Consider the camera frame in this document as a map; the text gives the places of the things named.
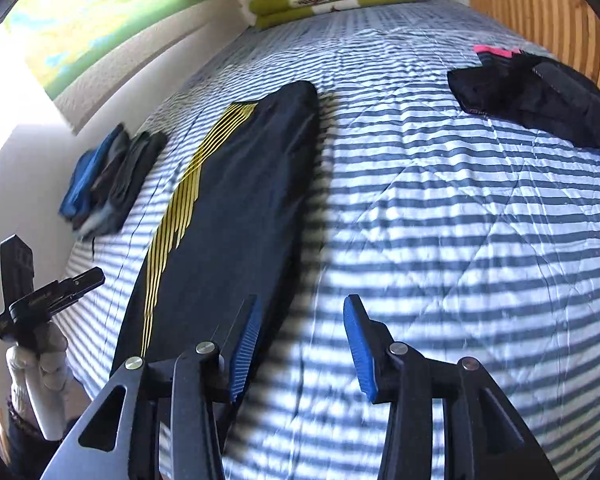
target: striped bedsheet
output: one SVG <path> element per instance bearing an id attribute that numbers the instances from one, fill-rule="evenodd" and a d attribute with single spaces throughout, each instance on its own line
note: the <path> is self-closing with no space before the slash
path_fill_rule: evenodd
<path id="1" fill-rule="evenodd" d="M 464 6 L 423 0 L 247 30 L 163 103 L 143 128 L 170 140 L 122 232 L 98 238 L 93 259 L 76 244 L 67 265 L 107 277 L 58 315 L 90 396 L 197 145 L 232 100 L 307 79 L 322 131 L 301 288 L 228 439 L 227 478 L 376 478 L 388 406 L 360 392 L 342 324 L 350 293 L 427 357 L 480 359 L 560 477 L 585 478 L 600 457 L 600 154 L 462 112 L 446 72 L 478 64 L 479 43 L 541 52 Z"/>

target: black sleeve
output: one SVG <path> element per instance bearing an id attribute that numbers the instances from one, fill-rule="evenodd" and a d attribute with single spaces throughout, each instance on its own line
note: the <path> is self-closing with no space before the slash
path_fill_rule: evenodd
<path id="1" fill-rule="evenodd" d="M 38 428 L 21 418 L 8 400 L 9 468 L 22 480 L 38 480 L 58 447 L 59 440 L 45 440 Z"/>

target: blue gripper pad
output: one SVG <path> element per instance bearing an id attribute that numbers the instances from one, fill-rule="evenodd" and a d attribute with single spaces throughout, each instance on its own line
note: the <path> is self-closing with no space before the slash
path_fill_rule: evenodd
<path id="1" fill-rule="evenodd" d="M 344 330 L 347 333 L 353 364 L 356 366 L 360 390 L 366 394 L 369 402 L 374 402 L 378 396 L 374 356 L 370 341 L 365 335 L 365 332 L 368 335 L 368 330 L 363 329 L 365 324 L 367 326 L 371 324 L 371 320 L 357 294 L 351 294 L 345 298 L 343 317 Z"/>
<path id="2" fill-rule="evenodd" d="M 235 399 L 244 391 L 261 326 L 262 304 L 259 299 L 256 299 L 240 341 L 231 357 L 229 366 L 229 398 L 231 402 L 235 402 Z"/>

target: green and yellow painting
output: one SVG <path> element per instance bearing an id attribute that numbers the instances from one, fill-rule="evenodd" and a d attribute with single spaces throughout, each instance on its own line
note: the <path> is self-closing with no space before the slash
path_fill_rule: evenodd
<path id="1" fill-rule="evenodd" d="M 107 52 L 204 0 L 19 0 L 5 18 L 34 76 L 55 99 Z"/>

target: bed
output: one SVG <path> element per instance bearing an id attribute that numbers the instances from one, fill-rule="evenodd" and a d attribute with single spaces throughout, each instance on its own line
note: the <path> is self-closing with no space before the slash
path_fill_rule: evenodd
<path id="1" fill-rule="evenodd" d="M 543 51 L 447 0 L 247 30 L 143 125 L 170 140 L 122 232 L 77 243 L 105 285 L 58 315 L 91 397 L 107 381 L 152 234 L 232 100 L 307 79 L 320 95 L 301 287 L 224 451 L 228 479 L 375 479 L 388 406 L 360 392 L 342 305 L 357 293 L 429 358 L 480 359 L 563 479 L 600 457 L 600 154 L 462 112 L 449 69 L 474 44 Z M 435 478 L 443 475 L 434 403 Z"/>

